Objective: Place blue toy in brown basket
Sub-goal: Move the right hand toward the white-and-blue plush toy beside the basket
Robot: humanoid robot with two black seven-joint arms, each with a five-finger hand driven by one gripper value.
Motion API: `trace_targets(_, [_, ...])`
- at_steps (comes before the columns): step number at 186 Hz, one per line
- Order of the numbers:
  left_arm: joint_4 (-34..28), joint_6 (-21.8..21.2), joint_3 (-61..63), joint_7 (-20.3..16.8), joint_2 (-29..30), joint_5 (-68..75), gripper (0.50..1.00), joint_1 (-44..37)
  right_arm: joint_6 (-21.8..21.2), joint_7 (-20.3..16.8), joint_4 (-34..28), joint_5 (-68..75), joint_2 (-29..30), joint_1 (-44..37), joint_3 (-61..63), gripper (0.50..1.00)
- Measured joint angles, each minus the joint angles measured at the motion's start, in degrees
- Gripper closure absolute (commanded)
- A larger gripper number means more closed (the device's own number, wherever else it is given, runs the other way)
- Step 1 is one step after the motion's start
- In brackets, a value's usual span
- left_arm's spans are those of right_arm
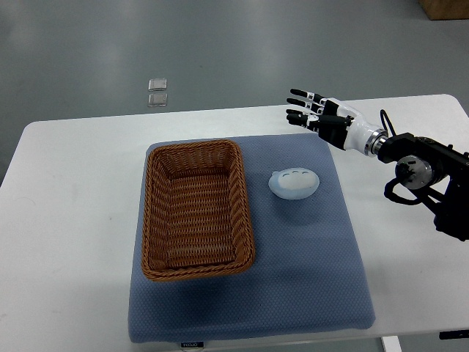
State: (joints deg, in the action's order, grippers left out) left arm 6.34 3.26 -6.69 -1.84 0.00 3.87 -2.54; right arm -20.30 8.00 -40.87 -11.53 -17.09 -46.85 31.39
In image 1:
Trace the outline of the black middle robot finger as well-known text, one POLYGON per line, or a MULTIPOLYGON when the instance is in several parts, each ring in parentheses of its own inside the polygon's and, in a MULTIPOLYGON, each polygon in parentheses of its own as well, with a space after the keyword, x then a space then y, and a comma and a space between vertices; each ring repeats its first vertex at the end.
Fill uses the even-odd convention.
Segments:
POLYGON ((296 98, 287 98, 289 104, 308 109, 309 111, 323 111, 324 107, 314 101, 303 101, 296 98))

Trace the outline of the black little robot finger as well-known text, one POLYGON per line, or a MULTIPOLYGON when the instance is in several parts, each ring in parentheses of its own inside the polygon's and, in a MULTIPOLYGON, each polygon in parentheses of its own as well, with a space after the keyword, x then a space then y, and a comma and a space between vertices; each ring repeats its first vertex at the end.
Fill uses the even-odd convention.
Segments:
POLYGON ((300 126, 310 131, 318 131, 318 119, 314 119, 311 115, 305 114, 288 114, 287 121, 290 125, 300 126))

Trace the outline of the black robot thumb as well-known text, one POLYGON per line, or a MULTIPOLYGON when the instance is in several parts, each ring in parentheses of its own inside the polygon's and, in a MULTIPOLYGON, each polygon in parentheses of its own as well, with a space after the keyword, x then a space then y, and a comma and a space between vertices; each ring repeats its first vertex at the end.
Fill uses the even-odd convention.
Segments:
POLYGON ((319 117, 319 123, 323 128, 348 128, 352 124, 352 117, 321 115, 319 117))

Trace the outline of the black ring robot finger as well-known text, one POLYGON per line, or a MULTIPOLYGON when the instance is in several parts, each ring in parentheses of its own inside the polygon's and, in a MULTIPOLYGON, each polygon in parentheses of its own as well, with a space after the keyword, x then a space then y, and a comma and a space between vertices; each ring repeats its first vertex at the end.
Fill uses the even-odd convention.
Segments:
POLYGON ((307 112, 307 111, 299 111, 295 109, 287 109, 287 119, 297 119, 297 120, 318 120, 319 116, 317 114, 314 114, 312 112, 307 112))

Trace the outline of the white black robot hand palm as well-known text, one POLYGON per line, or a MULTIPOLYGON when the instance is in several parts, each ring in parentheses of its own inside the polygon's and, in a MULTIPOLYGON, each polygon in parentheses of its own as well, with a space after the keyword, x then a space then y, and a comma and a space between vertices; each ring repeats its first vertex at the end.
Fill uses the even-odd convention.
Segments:
POLYGON ((370 124, 364 115, 352 106, 335 98, 326 98, 321 115, 352 117, 348 128, 323 128, 319 126, 318 136, 341 150, 372 151, 374 144, 383 136, 383 129, 370 124))

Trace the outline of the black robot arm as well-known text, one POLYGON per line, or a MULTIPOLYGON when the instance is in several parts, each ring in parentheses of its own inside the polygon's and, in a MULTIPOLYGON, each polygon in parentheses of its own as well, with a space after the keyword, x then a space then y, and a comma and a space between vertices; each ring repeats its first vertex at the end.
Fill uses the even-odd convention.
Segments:
POLYGON ((315 132, 340 150, 356 150, 394 162, 395 177, 384 196, 402 205, 425 205, 434 214, 434 226, 460 241, 468 239, 468 154, 459 153, 424 136, 397 133, 386 110, 380 125, 335 98, 291 89, 287 121, 315 132))

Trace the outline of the black index robot finger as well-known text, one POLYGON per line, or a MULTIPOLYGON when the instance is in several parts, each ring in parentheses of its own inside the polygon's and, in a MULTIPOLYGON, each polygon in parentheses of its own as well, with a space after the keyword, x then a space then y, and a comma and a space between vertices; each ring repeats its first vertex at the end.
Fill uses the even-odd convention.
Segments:
POLYGON ((307 92, 301 89, 291 89, 290 93, 298 97, 306 98, 307 100, 313 101, 315 103, 324 103, 326 101, 326 98, 322 95, 313 92, 307 92))

